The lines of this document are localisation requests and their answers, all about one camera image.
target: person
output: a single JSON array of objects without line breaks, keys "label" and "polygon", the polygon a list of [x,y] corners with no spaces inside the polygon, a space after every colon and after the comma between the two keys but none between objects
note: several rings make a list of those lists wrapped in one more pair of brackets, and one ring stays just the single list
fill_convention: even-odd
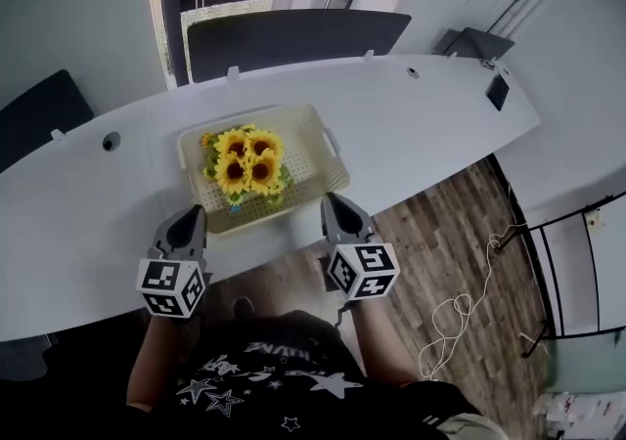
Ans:
[{"label": "person", "polygon": [[180,375],[178,326],[152,317],[128,383],[135,424],[178,434],[446,438],[450,418],[479,418],[452,384],[419,382],[380,299],[352,309],[367,377],[331,324],[302,311],[254,318],[246,298],[234,308],[236,319],[207,330]]}]

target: brown flower center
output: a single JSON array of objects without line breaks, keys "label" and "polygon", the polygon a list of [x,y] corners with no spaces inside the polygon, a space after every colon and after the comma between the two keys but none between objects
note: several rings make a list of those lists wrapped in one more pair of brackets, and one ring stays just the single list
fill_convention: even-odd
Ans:
[{"label": "brown flower center", "polygon": [[236,162],[231,163],[226,168],[229,179],[240,179],[244,176],[244,169]]},{"label": "brown flower center", "polygon": [[237,154],[237,156],[244,156],[244,151],[245,151],[246,147],[244,146],[244,143],[233,143],[231,145],[231,148],[228,150],[229,152],[235,152]]},{"label": "brown flower center", "polygon": [[261,155],[268,148],[271,148],[271,147],[265,141],[257,141],[256,143],[254,143],[254,152],[256,154]]},{"label": "brown flower center", "polygon": [[257,180],[264,180],[267,176],[270,175],[270,169],[264,163],[257,163],[252,167],[252,177]]}]

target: sunflower bouquet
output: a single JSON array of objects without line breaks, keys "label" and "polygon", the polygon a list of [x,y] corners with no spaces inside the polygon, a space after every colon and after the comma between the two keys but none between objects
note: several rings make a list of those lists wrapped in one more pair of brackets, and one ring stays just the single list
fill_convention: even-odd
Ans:
[{"label": "sunflower bouquet", "polygon": [[283,191],[292,177],[281,163],[285,147],[274,132],[249,124],[220,134],[201,136],[206,166],[202,174],[224,192],[231,212],[239,212],[250,196],[264,196],[268,205],[280,207]]}]

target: shoe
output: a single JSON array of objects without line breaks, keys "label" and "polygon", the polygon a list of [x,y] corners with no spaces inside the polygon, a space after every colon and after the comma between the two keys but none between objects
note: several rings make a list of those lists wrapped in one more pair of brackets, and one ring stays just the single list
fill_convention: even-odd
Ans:
[{"label": "shoe", "polygon": [[250,320],[254,318],[254,305],[249,297],[238,297],[233,301],[233,317],[235,317],[235,320]]}]

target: black t-shirt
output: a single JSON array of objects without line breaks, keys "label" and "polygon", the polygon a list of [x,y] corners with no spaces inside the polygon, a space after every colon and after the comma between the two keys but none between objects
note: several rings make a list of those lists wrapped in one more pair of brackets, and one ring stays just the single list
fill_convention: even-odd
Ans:
[{"label": "black t-shirt", "polygon": [[420,433],[478,414],[453,385],[402,387],[367,379],[330,325],[304,312],[235,322],[208,332],[168,398],[128,414],[161,433],[304,435]]}]

